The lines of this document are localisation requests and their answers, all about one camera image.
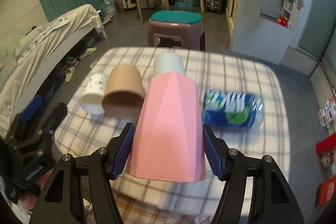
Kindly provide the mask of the pink faceted cup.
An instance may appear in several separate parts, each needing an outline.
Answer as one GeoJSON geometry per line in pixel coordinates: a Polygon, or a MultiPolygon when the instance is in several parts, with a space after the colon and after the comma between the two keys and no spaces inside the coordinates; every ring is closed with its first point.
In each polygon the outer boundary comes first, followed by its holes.
{"type": "Polygon", "coordinates": [[[201,108],[194,80],[176,71],[151,79],[126,172],[168,182],[206,178],[201,108]]]}

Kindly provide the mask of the white printed paper cup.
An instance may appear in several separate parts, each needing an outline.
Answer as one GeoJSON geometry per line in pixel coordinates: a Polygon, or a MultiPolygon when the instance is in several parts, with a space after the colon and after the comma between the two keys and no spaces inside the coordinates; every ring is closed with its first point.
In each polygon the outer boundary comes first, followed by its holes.
{"type": "Polygon", "coordinates": [[[79,105],[88,114],[103,115],[102,99],[105,94],[107,77],[101,73],[95,73],[85,87],[84,93],[80,96],[79,105]]]}

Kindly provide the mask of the brown paper cup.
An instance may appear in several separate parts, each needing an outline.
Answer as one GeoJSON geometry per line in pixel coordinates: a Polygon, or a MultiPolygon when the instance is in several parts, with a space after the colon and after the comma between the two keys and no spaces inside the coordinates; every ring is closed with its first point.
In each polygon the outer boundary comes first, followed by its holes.
{"type": "Polygon", "coordinates": [[[139,116],[145,99],[145,91],[139,70],[130,64],[114,67],[102,99],[105,115],[113,118],[139,116]]]}

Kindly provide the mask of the white plastic cup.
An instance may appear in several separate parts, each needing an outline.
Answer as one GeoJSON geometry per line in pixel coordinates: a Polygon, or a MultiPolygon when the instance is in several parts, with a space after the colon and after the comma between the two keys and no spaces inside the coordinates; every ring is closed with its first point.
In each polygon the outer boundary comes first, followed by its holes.
{"type": "Polygon", "coordinates": [[[156,77],[172,71],[186,75],[183,59],[174,52],[159,54],[154,61],[153,76],[156,77]]]}

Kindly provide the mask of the green slipper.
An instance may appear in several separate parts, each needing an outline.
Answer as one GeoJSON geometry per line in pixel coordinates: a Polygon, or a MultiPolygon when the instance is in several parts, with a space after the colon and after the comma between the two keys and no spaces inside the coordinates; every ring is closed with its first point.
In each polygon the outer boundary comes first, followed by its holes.
{"type": "Polygon", "coordinates": [[[79,56],[79,59],[82,60],[86,57],[88,57],[89,55],[91,55],[92,53],[95,53],[97,51],[97,48],[96,47],[92,47],[92,48],[87,48],[84,53],[82,53],[80,56],[79,56]]]}
{"type": "Polygon", "coordinates": [[[66,78],[65,78],[65,82],[66,83],[70,82],[70,80],[73,77],[74,71],[75,71],[75,67],[69,67],[69,68],[67,68],[67,70],[66,70],[66,78]]]}

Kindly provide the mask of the bed with beige cover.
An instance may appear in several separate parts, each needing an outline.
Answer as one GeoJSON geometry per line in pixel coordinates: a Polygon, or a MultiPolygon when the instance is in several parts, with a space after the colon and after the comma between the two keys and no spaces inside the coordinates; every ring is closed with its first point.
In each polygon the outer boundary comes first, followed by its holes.
{"type": "Polygon", "coordinates": [[[97,10],[83,5],[23,36],[1,39],[1,136],[34,98],[54,67],[84,36],[105,35],[97,10]]]}

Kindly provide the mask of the orange snack bag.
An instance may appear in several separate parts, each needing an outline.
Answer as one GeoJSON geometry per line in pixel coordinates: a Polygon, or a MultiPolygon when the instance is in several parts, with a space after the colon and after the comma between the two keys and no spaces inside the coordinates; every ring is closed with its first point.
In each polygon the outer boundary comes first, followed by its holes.
{"type": "Polygon", "coordinates": [[[319,186],[316,200],[317,206],[327,205],[331,201],[335,194],[335,184],[336,178],[333,176],[319,186]]]}

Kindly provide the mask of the red snack package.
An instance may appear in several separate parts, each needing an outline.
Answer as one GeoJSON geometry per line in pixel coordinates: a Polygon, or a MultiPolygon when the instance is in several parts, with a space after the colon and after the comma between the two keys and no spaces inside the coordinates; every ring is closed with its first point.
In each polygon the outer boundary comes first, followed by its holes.
{"type": "Polygon", "coordinates": [[[317,156],[321,156],[323,153],[327,153],[333,150],[336,146],[336,133],[333,133],[326,139],[318,142],[315,146],[315,152],[317,156]]]}

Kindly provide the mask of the blue green drink bottle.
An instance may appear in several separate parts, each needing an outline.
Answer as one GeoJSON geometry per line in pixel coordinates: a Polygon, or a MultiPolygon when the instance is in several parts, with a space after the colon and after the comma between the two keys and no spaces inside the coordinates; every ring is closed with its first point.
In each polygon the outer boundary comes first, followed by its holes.
{"type": "Polygon", "coordinates": [[[264,120],[264,100],[247,92],[205,91],[202,121],[213,130],[245,132],[257,129],[264,120]]]}

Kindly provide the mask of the white blue tissue pack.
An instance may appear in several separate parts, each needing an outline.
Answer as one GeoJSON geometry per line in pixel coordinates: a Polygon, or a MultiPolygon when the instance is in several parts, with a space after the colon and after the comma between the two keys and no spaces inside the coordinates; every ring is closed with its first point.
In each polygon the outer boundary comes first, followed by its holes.
{"type": "Polygon", "coordinates": [[[319,121],[322,127],[329,127],[329,124],[335,120],[335,97],[327,100],[325,105],[318,112],[319,121]]]}

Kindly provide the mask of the large water bottle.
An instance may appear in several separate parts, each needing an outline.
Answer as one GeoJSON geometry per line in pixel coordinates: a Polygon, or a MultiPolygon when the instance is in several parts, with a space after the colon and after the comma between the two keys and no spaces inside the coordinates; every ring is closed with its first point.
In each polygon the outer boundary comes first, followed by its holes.
{"type": "Polygon", "coordinates": [[[114,17],[117,13],[114,0],[102,0],[101,9],[106,17],[114,17]]]}

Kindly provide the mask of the purple plastic stool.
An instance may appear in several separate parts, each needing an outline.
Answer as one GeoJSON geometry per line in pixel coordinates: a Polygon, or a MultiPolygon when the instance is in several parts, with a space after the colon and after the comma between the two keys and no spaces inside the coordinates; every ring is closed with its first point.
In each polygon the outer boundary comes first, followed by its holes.
{"type": "Polygon", "coordinates": [[[175,40],[181,48],[205,51],[205,29],[203,21],[195,24],[168,23],[149,19],[147,28],[147,45],[154,46],[154,38],[175,40]]]}

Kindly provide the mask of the teal stool cushion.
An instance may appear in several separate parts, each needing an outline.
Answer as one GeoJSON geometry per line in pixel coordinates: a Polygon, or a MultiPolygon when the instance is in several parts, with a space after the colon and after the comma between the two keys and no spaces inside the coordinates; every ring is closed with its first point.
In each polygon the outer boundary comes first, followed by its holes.
{"type": "Polygon", "coordinates": [[[202,21],[202,16],[197,12],[161,10],[155,12],[150,19],[159,22],[195,24],[202,21]]]}

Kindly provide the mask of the teal plastic basket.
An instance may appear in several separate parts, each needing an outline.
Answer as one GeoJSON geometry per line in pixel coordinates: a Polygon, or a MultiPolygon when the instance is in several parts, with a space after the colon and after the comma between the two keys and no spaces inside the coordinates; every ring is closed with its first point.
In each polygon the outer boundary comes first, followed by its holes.
{"type": "Polygon", "coordinates": [[[175,0],[173,10],[192,12],[194,0],[175,0]]]}

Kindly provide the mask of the white wardrobe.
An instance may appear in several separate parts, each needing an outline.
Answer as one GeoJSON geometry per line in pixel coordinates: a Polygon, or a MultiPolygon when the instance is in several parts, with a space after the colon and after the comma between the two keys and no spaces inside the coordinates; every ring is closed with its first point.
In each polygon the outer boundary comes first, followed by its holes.
{"type": "Polygon", "coordinates": [[[293,31],[261,16],[263,0],[239,0],[231,51],[280,64],[293,31]]]}

